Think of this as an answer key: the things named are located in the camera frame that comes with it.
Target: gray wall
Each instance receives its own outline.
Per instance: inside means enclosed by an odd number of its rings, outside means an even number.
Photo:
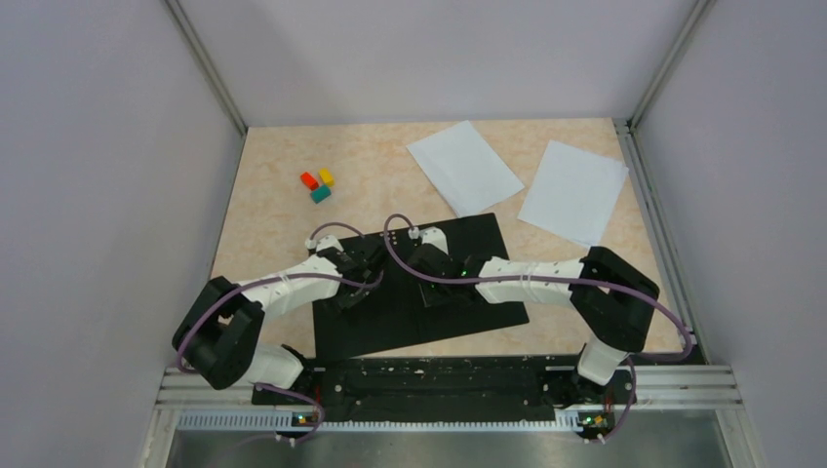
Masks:
[[[643,126],[647,159],[770,466],[824,466],[827,3],[718,2]]]
[[[688,0],[183,0],[252,126],[626,117]]]
[[[0,44],[0,464],[133,466],[240,139],[158,1],[6,0]]]

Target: cable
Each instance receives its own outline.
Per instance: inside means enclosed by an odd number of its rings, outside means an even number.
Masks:
[[[435,276],[426,275],[419,271],[414,270],[408,264],[403,261],[398,254],[393,250],[393,246],[390,243],[390,221],[393,219],[399,218],[403,220],[405,223],[408,224],[408,228],[411,229],[414,227],[414,224],[408,219],[407,216],[404,214],[392,214],[385,220],[384,224],[384,241],[385,241],[385,248],[388,250],[388,253],[393,257],[394,261],[396,261],[399,266],[407,271],[408,273],[414,275],[416,278],[421,280],[429,281],[431,283],[440,283],[444,285],[475,285],[479,283],[490,283],[494,281],[522,281],[523,276],[521,275],[507,275],[507,276],[491,276],[486,278],[460,278],[460,279],[446,279],[446,278],[437,278]],[[689,335],[689,331],[681,322],[681,320],[672,313],[669,309],[661,305],[658,301],[652,299],[648,295],[643,294],[637,290],[633,290],[631,288],[625,287],[623,285],[619,285],[616,283],[610,283],[606,281],[598,281],[598,280],[589,280],[585,278],[561,278],[561,277],[553,277],[553,276],[532,276],[532,279],[535,281],[547,281],[549,283],[563,283],[563,284],[571,284],[571,285],[584,285],[584,286],[597,286],[601,288],[608,288],[610,290],[618,291],[620,293],[626,293],[633,297],[636,297],[645,303],[651,305],[660,313],[666,316],[670,322],[672,322],[675,327],[680,332],[681,336],[684,338],[684,350],[678,355],[660,355],[660,354],[649,354],[649,353],[640,353],[638,354],[641,357],[652,361],[659,361],[659,362],[674,362],[674,361],[682,361],[692,350],[692,341],[691,336]],[[638,378],[635,372],[635,364],[632,362],[631,356],[626,358],[626,363],[629,365],[629,372],[632,376],[632,389],[629,393],[629,401],[626,403],[626,408],[623,409],[623,413],[620,414],[620,417],[617,419],[617,422],[614,424],[614,427],[609,431],[606,436],[601,437],[601,442],[606,443],[609,439],[613,438],[615,434],[617,434],[617,430],[623,426],[626,422],[626,418],[629,415],[629,411],[632,409],[632,405],[635,402],[635,392],[638,388]]]
[[[322,423],[325,422],[325,409],[322,408],[322,406],[319,405],[318,403],[316,403],[313,399],[305,397],[304,395],[301,395],[300,393],[296,393],[296,392],[293,392],[293,391],[290,391],[290,390],[285,390],[284,388],[280,388],[280,387],[277,387],[275,385],[271,385],[269,383],[257,382],[257,383],[254,384],[254,386],[259,390],[263,389],[263,390],[267,390],[269,392],[279,393],[279,394],[282,394],[282,395],[285,395],[285,396],[288,396],[288,397],[291,397],[291,398],[302,400],[305,403],[309,403],[319,413],[319,418],[316,420],[316,423],[313,424],[313,427],[310,429],[310,431],[308,433],[304,434],[303,436],[299,437],[298,439],[283,438],[283,437],[279,436],[278,434],[276,434],[276,435],[273,435],[273,434],[254,434],[250,437],[244,438],[241,441],[233,444],[232,446],[222,450],[221,453],[216,455],[210,461],[210,463],[207,465],[208,468],[213,468],[219,461],[221,461],[224,457],[226,457],[228,454],[235,451],[239,447],[245,446],[247,444],[250,444],[250,443],[253,443],[253,442],[256,442],[256,441],[268,440],[268,441],[276,441],[276,442],[285,442],[285,443],[290,443],[291,446],[297,446],[298,444],[303,444],[303,443],[307,442],[307,440],[310,439],[313,436],[313,434],[316,431],[319,430],[319,426],[321,426]]]
[[[635,363],[632,362],[631,357],[626,358],[626,364],[629,366],[629,373],[632,375],[632,389],[629,390],[629,401],[626,402],[626,408],[623,409],[623,412],[620,414],[617,422],[614,423],[614,427],[611,428],[607,435],[600,437],[599,440],[604,444],[608,442],[609,439],[617,435],[620,427],[622,427],[626,422],[626,418],[629,416],[629,411],[632,409],[632,405],[635,403],[635,392],[638,389],[638,374],[635,372]]]
[[[414,270],[411,268],[403,259],[399,257],[399,255],[393,250],[393,246],[390,243],[390,235],[389,235],[389,226],[390,221],[393,219],[401,219],[408,224],[409,228],[413,228],[414,224],[408,219],[407,216],[404,214],[392,214],[385,220],[384,224],[384,242],[385,248],[388,250],[388,253],[391,257],[393,257],[394,261],[396,261],[399,266],[407,271],[408,273],[416,276],[420,280],[425,280],[431,283],[439,283],[443,285],[476,285],[479,283],[493,283],[497,281],[521,281],[524,277],[522,275],[504,275],[504,276],[489,276],[485,278],[455,278],[455,279],[447,279],[447,278],[438,278],[436,276],[426,275],[419,271]],[[600,288],[608,288],[610,290],[617,291],[619,293],[629,294],[635,298],[642,300],[643,302],[651,305],[655,309],[657,309],[661,314],[666,316],[672,324],[678,329],[678,332],[681,334],[681,337],[684,339],[684,349],[679,354],[652,354],[652,353],[639,353],[638,356],[642,358],[648,359],[654,362],[661,362],[661,363],[673,363],[682,361],[685,359],[689,353],[692,351],[692,338],[689,334],[689,331],[681,322],[681,319],[678,318],[674,313],[672,313],[669,309],[664,307],[660,304],[660,302],[652,299],[648,295],[634,290],[632,288],[628,288],[623,285],[619,285],[617,283],[610,283],[607,281],[600,281],[600,280],[590,280],[587,278],[562,278],[556,276],[532,276],[532,280],[534,281],[543,281],[549,283],[563,283],[569,285],[583,285],[583,286],[596,286]]]
[[[342,283],[343,285],[352,286],[354,288],[371,288],[371,289],[379,286],[379,283],[381,283],[381,281],[382,281],[382,275],[381,274],[376,279],[376,281],[374,281],[373,283],[365,284],[365,283],[357,283],[355,281],[345,280],[344,278],[339,278],[339,277],[333,276],[333,275],[326,275],[324,273],[294,273],[292,275],[275,276],[275,277],[271,277],[271,278],[262,278],[260,280],[255,280],[253,282],[250,282],[250,283],[248,283],[244,286],[240,286],[240,287],[228,292],[227,294],[222,296],[221,299],[217,300],[215,304],[211,305],[210,308],[207,309],[207,312],[204,312],[204,315],[199,317],[198,321],[195,322],[195,324],[192,326],[192,328],[187,332],[186,336],[181,341],[181,344],[178,347],[178,351],[176,353],[176,368],[178,368],[178,370],[183,372],[183,373],[198,373],[198,371],[188,369],[187,367],[184,366],[184,364],[183,364],[183,353],[184,353],[184,351],[186,351],[187,346],[189,346],[189,343],[192,341],[193,336],[195,336],[195,334],[198,332],[198,330],[200,330],[201,327],[203,327],[204,324],[207,323],[208,320],[210,320],[210,317],[212,317],[213,314],[215,314],[216,311],[222,305],[224,305],[224,303],[226,303],[228,300],[230,300],[234,296],[236,296],[240,293],[243,293],[246,290],[251,290],[252,288],[258,288],[259,286],[271,285],[273,283],[278,283],[278,282],[282,281],[283,278],[287,278],[288,280],[299,280],[299,279],[302,279],[302,278],[318,278],[318,279],[322,279],[322,280],[338,281],[338,282]]]
[[[331,226],[343,227],[345,229],[348,229],[348,230],[356,233],[356,235],[359,236],[359,237],[365,237],[365,234],[362,234],[362,231],[360,231],[359,229],[356,229],[355,227],[351,226],[350,224],[348,224],[346,222],[330,221],[330,222],[326,222],[326,223],[322,224],[321,226],[317,227],[316,229],[314,229],[313,232],[310,233],[310,240],[313,240],[313,238],[316,237],[316,234],[318,234],[319,231],[321,231],[322,229],[325,229],[326,227],[331,227]]]

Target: teal block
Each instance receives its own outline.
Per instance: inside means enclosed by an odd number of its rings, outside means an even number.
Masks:
[[[331,196],[331,188],[327,185],[320,185],[319,188],[310,192],[310,198],[314,203],[321,203],[322,200]]]

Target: white paper sheet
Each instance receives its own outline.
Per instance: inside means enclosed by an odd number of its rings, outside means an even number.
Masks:
[[[477,215],[525,188],[468,121],[408,150],[459,217]]]
[[[596,246],[628,172],[620,161],[550,141],[517,218]]]

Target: metal floor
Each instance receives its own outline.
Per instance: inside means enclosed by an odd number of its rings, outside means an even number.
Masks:
[[[327,433],[291,449],[253,442],[211,468],[729,468],[713,411],[634,411],[605,446],[568,433]],[[179,431],[168,468],[206,468],[250,433]]]

